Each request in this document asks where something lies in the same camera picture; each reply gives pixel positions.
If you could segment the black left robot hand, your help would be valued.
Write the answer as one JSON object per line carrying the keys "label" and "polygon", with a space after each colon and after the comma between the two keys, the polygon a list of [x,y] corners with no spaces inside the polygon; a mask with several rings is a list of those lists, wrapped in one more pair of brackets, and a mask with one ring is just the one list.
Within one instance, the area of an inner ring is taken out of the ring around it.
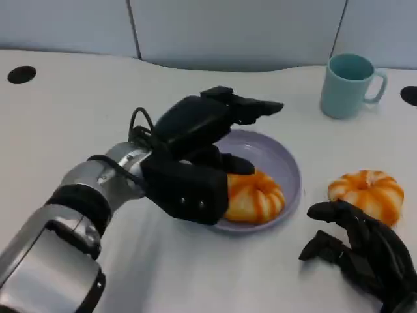
{"label": "black left robot hand", "polygon": [[252,125],[262,116],[280,112],[284,104],[244,98],[230,87],[217,86],[190,95],[170,108],[154,126],[152,133],[174,160],[225,173],[251,175],[251,162],[230,153],[221,153],[215,143],[231,132],[231,126]]}

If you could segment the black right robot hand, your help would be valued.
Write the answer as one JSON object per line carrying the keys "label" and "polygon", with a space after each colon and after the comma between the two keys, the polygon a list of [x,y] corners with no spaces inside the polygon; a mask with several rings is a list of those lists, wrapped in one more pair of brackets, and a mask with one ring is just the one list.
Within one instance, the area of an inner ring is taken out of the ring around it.
{"label": "black right robot hand", "polygon": [[382,303],[381,312],[416,311],[416,270],[395,231],[343,200],[316,203],[307,215],[344,228],[350,245],[319,230],[301,261],[320,258],[337,265],[350,283]]}

